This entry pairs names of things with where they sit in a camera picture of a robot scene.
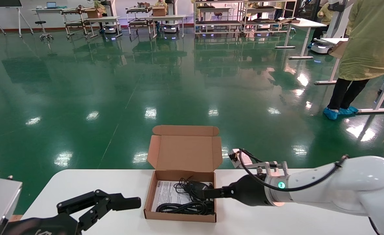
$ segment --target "person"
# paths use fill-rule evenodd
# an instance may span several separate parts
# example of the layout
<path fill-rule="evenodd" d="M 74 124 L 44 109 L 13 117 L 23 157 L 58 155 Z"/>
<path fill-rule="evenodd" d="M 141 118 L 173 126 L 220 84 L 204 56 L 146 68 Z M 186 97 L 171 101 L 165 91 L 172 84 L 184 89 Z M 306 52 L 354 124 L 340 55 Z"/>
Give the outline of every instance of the person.
<path fill-rule="evenodd" d="M 348 20 L 352 31 L 330 103 L 323 111 L 331 120 L 357 113 L 350 104 L 370 79 L 384 75 L 384 0 L 357 0 Z"/>
<path fill-rule="evenodd" d="M 276 2 L 276 7 L 280 9 L 276 9 L 274 11 L 274 20 L 277 20 L 282 16 L 283 9 L 285 8 L 285 2 Z"/>
<path fill-rule="evenodd" d="M 332 12 L 328 10 L 329 3 L 326 3 L 321 10 L 317 13 L 318 18 L 321 19 L 321 24 L 325 24 L 324 27 L 318 27 L 315 28 L 315 31 L 312 35 L 311 44 L 308 45 L 308 48 L 311 49 L 311 47 L 314 45 L 315 40 L 314 39 L 320 39 L 323 35 L 323 31 L 327 31 L 332 18 Z"/>
<path fill-rule="evenodd" d="M 166 14 L 169 11 L 169 7 L 167 6 L 167 3 L 164 0 L 157 0 L 157 2 L 155 3 L 155 6 L 165 7 L 166 8 Z"/>

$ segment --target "white robotic arm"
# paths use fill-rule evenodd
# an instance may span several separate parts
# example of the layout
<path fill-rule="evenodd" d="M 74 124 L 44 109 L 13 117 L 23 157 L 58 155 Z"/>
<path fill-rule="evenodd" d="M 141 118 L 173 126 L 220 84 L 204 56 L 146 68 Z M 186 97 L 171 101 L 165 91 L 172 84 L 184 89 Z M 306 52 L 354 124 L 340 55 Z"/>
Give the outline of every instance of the white robotic arm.
<path fill-rule="evenodd" d="M 250 206 L 282 206 L 294 202 L 367 216 L 375 230 L 384 235 L 384 158 L 343 157 L 338 163 L 289 175 L 285 162 L 252 164 L 249 155 L 256 159 L 248 152 L 239 156 L 238 149 L 229 156 L 236 167 L 244 165 L 248 173 L 247 167 L 257 166 L 258 174 L 246 175 L 221 189 L 206 190 L 203 197 L 231 197 Z"/>

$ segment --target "instruction paper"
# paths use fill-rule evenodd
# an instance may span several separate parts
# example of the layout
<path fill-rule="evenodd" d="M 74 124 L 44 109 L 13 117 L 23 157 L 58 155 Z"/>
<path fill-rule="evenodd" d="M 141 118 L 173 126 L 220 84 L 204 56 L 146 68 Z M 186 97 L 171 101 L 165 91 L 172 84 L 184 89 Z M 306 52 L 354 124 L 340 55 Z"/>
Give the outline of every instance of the instruction paper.
<path fill-rule="evenodd" d="M 155 212 L 157 207 L 164 203 L 177 203 L 177 204 L 186 204 L 192 202 L 189 194 L 180 194 L 178 192 L 184 192 L 183 189 L 176 189 L 174 185 L 179 183 L 179 181 L 165 181 L 159 180 L 157 182 L 155 199 L 152 205 L 152 211 Z"/>

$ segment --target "stool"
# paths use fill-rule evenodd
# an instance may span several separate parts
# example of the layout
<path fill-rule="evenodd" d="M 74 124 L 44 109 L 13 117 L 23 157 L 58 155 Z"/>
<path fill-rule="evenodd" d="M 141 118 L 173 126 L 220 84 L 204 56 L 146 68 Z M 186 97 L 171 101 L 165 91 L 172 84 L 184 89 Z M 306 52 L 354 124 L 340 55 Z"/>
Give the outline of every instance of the stool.
<path fill-rule="evenodd" d="M 50 33 L 46 33 L 46 30 L 43 27 L 43 24 L 46 23 L 45 21 L 36 21 L 35 23 L 40 25 L 41 29 L 43 30 L 43 34 L 40 35 L 41 41 L 44 41 L 44 39 L 50 40 L 50 38 L 52 38 L 52 40 L 54 40 L 53 36 Z"/>

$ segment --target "open cardboard box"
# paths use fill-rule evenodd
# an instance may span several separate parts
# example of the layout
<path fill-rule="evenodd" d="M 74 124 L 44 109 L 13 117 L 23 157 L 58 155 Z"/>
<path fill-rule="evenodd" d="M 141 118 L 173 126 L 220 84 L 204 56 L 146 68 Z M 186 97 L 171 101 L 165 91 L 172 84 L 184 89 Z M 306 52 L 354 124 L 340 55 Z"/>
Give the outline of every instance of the open cardboard box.
<path fill-rule="evenodd" d="M 152 220 L 217 222 L 215 214 L 171 214 L 152 211 L 159 180 L 179 181 L 180 178 L 215 185 L 214 170 L 222 163 L 221 137 L 214 126 L 159 125 L 153 128 L 147 161 L 156 169 L 150 181 L 144 205 L 144 217 Z"/>

